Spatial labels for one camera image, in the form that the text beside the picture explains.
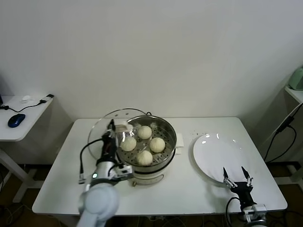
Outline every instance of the white desk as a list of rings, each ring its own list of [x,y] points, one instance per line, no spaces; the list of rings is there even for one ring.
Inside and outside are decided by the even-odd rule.
[[[182,133],[184,148],[169,165],[164,179],[156,184],[132,187],[128,181],[116,188],[120,193],[117,215],[189,215],[222,214],[229,198],[235,194],[210,182],[196,167],[193,144],[204,133],[224,133],[245,148],[248,169],[254,177],[252,197],[265,204],[267,210],[286,209],[287,203],[261,155],[238,118],[168,118],[177,132]],[[79,215],[78,199],[84,185],[78,185],[79,153],[87,143],[87,136],[96,119],[77,120],[52,169],[50,170],[33,205],[33,212],[52,215]],[[86,151],[83,154],[87,176],[95,170],[96,161]],[[240,212],[238,202],[232,203],[231,212]]]
[[[16,111],[21,110],[22,108],[29,105],[36,105],[42,97],[34,97],[33,101],[27,103],[21,103],[22,96],[2,96],[3,105],[8,105]],[[27,133],[34,126],[36,121],[39,119],[41,114],[45,111],[45,109],[49,106],[53,99],[50,101],[40,104],[35,107],[30,107],[21,112],[21,114],[25,114],[26,117],[23,122],[16,128],[10,128],[8,126],[8,120],[16,115],[17,113],[12,110],[0,110],[0,141],[20,141],[22,140]],[[22,168],[15,163],[9,155],[7,155],[3,150],[0,149],[0,163],[3,164],[8,170],[9,174],[7,174],[4,178],[3,184],[7,182],[13,173],[16,175],[23,183],[18,190],[13,202],[20,202],[27,188],[41,188],[43,181],[34,181],[33,176],[36,173],[36,170],[30,170],[27,174]]]
[[[290,94],[298,103],[303,102],[303,91],[292,90],[288,86],[285,87],[285,91]],[[294,166],[289,165],[287,168],[292,175],[290,177],[275,177],[276,183],[278,185],[297,184],[303,191],[303,167],[301,167],[299,170],[296,170]]]

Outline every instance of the computer mouse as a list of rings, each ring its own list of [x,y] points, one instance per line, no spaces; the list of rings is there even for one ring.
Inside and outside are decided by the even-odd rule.
[[[25,114],[16,114],[9,119],[8,126],[10,128],[16,128],[24,120]]]

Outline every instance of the perforated steamer tray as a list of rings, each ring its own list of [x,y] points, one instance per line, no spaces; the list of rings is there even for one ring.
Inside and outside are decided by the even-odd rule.
[[[123,151],[121,148],[117,150],[118,158],[122,162],[126,162],[134,167],[138,173],[156,172],[168,165],[175,155],[175,146],[177,136],[175,130],[166,120],[149,115],[134,117],[127,121],[134,127],[134,138],[137,141],[136,147],[132,151]],[[149,126],[152,130],[151,138],[143,140],[137,136],[137,131],[141,126]],[[154,153],[149,147],[152,138],[162,138],[165,141],[165,149],[161,153]],[[141,166],[136,161],[136,156],[139,152],[148,150],[151,152],[153,161],[150,166]]]

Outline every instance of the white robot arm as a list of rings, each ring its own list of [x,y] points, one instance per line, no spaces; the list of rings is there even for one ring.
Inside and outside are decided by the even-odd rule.
[[[119,193],[114,185],[119,181],[133,177],[131,166],[116,161],[115,131],[114,120],[111,120],[107,131],[102,135],[103,147],[101,157],[96,163],[96,170],[91,178],[87,179],[85,190],[80,196],[79,212],[81,218],[77,227],[105,226],[106,221],[115,215],[119,207]],[[79,183],[85,183],[82,163],[80,164]]]

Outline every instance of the metal rim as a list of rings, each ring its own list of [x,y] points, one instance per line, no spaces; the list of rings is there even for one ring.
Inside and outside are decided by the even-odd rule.
[[[139,110],[139,109],[136,109],[136,108],[123,108],[123,109],[114,110],[114,111],[112,111],[112,112],[109,112],[109,113],[107,113],[106,115],[104,115],[103,117],[101,117],[99,120],[97,120],[97,122],[93,125],[93,127],[91,127],[91,129],[90,129],[90,131],[89,131],[89,136],[88,136],[88,138],[87,138],[87,143],[89,143],[90,136],[91,136],[91,134],[92,134],[92,132],[93,132],[95,126],[96,126],[103,118],[109,116],[110,114],[112,114],[112,113],[114,113],[114,112],[118,112],[118,111],[121,111],[121,110],[137,110],[137,111],[143,113],[144,115],[147,115],[148,113],[151,113],[151,112],[146,112],[146,113],[145,113],[145,112],[143,112],[142,110]],[[89,147],[90,147],[90,146],[88,146],[90,155],[91,155],[95,160],[98,160],[98,158],[95,157],[95,156],[93,155],[93,153],[92,153],[92,151],[90,150]]]

